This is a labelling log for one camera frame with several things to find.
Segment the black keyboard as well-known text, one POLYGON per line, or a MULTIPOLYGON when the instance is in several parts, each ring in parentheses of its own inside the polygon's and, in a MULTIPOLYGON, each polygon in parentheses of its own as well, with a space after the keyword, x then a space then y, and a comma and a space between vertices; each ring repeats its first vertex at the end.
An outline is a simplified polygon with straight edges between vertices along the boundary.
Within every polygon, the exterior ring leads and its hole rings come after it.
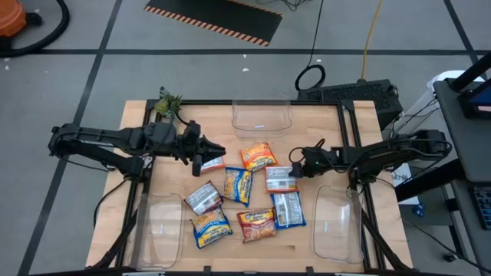
POLYGON ((491 186, 472 184, 470 198, 482 228, 491 231, 491 186))

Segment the orange Maruchan noodle pack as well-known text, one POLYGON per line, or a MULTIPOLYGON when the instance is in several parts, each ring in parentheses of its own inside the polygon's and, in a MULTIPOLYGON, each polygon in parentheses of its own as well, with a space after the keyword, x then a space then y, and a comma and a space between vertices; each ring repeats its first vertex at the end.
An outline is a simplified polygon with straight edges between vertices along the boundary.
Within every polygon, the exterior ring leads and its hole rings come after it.
POLYGON ((209 171, 213 171, 213 170, 221 169, 221 168, 225 168, 225 167, 226 166, 225 166, 225 163, 223 161, 223 158, 217 157, 215 159, 212 159, 212 160, 202 164, 200 172, 201 173, 207 173, 209 171))
POLYGON ((267 166, 278 164, 267 142, 257 143, 249 148, 241 149, 239 152, 244 167, 249 171, 255 172, 267 166))
POLYGON ((266 190, 271 193, 296 192, 296 178, 289 175, 291 166, 267 166, 265 168, 266 190))

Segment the black hazard-striped floor mat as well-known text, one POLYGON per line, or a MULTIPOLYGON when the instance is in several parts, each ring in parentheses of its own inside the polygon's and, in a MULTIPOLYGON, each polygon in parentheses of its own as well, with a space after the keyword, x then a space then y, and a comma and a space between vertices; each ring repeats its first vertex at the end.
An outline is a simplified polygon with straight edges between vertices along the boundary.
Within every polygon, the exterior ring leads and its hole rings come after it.
POLYGON ((283 14, 239 0, 149 0, 144 10, 263 47, 283 14))

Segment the black metal table frame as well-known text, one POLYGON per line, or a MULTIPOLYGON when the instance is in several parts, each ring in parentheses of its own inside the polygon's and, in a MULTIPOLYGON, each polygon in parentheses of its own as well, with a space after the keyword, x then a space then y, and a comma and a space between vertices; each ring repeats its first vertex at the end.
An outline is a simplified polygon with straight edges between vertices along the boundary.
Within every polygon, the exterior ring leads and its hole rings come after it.
MULTIPOLYGON (((354 109, 346 113, 348 119, 356 119, 358 134, 353 134, 351 123, 340 124, 336 106, 315 102, 293 103, 290 106, 293 124, 282 137, 271 140, 272 151, 281 163, 293 154, 293 148, 312 145, 325 139, 329 146, 340 146, 343 139, 359 141, 368 145, 381 141, 377 111, 371 101, 358 100, 354 109)), ((181 116, 200 124, 206 137, 226 148, 227 163, 240 160, 239 151, 246 142, 236 138, 232 126, 232 102, 229 100, 187 100, 183 103, 181 116)), ((395 191, 389 187, 390 174, 383 172, 376 183, 370 185, 371 206, 377 218, 377 227, 391 250, 406 265, 412 260, 400 216, 395 191)), ((140 186, 123 183, 118 172, 111 172, 106 181, 108 198, 102 203, 99 220, 94 230, 87 265, 102 259, 116 237, 120 234, 127 202, 138 199, 140 186)), ((199 249, 196 247, 191 224, 186 224, 182 254, 173 266, 174 271, 197 274, 210 268, 215 274, 301 273, 308 270, 316 273, 363 271, 361 264, 346 264, 317 256, 312 249, 311 226, 297 227, 279 233, 273 238, 250 243, 242 242, 242 232, 236 221, 242 205, 225 204, 225 212, 231 222, 233 233, 222 241, 199 249)))

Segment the red Maruchan noodle pack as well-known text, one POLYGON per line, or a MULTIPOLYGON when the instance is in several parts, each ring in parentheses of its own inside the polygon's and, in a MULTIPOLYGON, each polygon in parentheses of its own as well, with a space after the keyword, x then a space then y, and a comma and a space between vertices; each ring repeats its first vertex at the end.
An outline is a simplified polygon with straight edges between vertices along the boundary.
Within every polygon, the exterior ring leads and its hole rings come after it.
POLYGON ((223 199, 215 185, 208 181, 188 195, 184 202, 196 215, 203 215, 220 207, 223 204, 223 199))
POLYGON ((243 243, 256 242, 278 234, 273 209, 239 212, 236 216, 242 229, 243 243))

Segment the green succulent plant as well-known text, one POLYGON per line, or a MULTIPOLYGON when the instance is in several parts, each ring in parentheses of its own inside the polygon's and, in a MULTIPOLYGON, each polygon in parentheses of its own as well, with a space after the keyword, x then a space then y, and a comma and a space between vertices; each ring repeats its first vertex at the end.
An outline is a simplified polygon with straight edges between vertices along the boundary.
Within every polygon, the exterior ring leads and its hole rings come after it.
POLYGON ((178 117, 182 100, 181 95, 174 95, 162 86, 159 89, 159 100, 154 104, 153 109, 163 119, 172 123, 178 117))

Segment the clear plastic bin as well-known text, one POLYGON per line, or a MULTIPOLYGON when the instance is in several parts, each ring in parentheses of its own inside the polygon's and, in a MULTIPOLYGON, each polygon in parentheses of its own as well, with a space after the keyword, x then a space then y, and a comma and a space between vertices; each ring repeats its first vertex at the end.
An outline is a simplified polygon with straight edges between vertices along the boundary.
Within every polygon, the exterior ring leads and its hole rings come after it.
POLYGON ((129 265, 139 271, 173 267, 180 258, 183 217, 183 200, 179 195, 142 195, 129 265))
POLYGON ((241 139, 284 136, 292 126, 289 100, 234 100, 232 126, 241 139))
POLYGON ((352 189, 322 186, 315 200, 312 246, 323 259, 360 264, 361 202, 352 189))

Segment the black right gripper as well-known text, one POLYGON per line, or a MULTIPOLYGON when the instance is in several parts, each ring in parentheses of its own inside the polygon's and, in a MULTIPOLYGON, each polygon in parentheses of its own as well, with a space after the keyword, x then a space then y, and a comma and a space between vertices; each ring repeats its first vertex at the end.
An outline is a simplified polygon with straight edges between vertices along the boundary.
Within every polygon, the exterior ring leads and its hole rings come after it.
POLYGON ((327 151, 320 147, 304 147, 302 149, 304 163, 292 163, 292 171, 288 174, 291 177, 303 178, 304 171, 329 171, 340 169, 338 156, 333 151, 327 151))

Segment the white paper sign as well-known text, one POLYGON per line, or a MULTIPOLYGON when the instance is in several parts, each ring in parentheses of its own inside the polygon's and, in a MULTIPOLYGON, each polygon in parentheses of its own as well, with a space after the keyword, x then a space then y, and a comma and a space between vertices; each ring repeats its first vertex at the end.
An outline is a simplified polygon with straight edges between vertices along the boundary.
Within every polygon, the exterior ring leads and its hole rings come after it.
MULTIPOLYGON (((410 171, 409 165, 407 163, 402 163, 397 169, 391 172, 390 175, 394 186, 399 186, 404 181, 410 179, 412 173, 410 171)), ((399 205, 419 205, 419 204, 420 201, 417 196, 399 202, 399 205)))

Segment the grey desk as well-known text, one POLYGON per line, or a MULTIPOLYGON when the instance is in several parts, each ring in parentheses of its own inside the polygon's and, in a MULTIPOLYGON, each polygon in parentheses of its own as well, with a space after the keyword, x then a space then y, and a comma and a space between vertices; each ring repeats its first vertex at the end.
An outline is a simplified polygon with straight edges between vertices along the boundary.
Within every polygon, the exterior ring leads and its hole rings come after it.
POLYGON ((491 120, 465 118, 457 100, 460 94, 451 90, 447 81, 437 81, 433 88, 464 171, 462 179, 450 184, 476 261, 491 270, 491 230, 481 226, 470 193, 475 187, 491 187, 491 120))

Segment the blue Maruchan noodle pack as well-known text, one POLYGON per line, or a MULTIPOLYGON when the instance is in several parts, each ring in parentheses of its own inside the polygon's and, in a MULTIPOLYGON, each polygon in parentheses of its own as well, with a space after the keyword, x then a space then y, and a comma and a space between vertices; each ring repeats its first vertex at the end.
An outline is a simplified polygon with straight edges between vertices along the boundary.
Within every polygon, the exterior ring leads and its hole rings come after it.
POLYGON ((306 226, 299 192, 272 193, 270 197, 275 209, 277 229, 306 226))
POLYGON ((221 208, 203 213, 191 220, 193 225, 193 237, 198 249, 232 235, 233 231, 229 220, 221 208))
POLYGON ((226 167, 223 196, 245 207, 250 204, 252 192, 252 172, 247 169, 226 167))

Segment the black laptop screen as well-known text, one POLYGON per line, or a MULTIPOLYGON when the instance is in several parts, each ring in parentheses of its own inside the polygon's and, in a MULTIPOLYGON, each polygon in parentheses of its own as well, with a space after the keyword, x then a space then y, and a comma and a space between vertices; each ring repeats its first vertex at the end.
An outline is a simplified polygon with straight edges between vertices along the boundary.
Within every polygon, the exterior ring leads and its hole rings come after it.
POLYGON ((491 120, 491 79, 462 93, 457 99, 466 118, 491 120))

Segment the orange shop vacuum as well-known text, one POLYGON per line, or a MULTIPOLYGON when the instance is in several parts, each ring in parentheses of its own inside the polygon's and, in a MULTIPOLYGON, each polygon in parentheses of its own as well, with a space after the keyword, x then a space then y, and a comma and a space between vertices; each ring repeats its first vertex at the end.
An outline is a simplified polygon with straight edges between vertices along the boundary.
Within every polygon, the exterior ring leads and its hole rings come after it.
POLYGON ((26 11, 18 0, 0 0, 0 37, 14 36, 26 24, 26 11))

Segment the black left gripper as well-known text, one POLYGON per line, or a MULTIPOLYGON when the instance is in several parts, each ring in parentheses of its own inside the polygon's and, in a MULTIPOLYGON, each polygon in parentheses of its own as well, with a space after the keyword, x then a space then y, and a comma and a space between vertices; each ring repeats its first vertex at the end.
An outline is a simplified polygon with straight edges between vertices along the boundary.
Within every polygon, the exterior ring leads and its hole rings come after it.
POLYGON ((183 163, 188 163, 189 159, 193 161, 192 174, 195 177, 200 176, 203 162, 226 154, 225 147, 209 141, 200 133, 201 126, 195 120, 191 120, 183 133, 176 137, 177 157, 183 163))

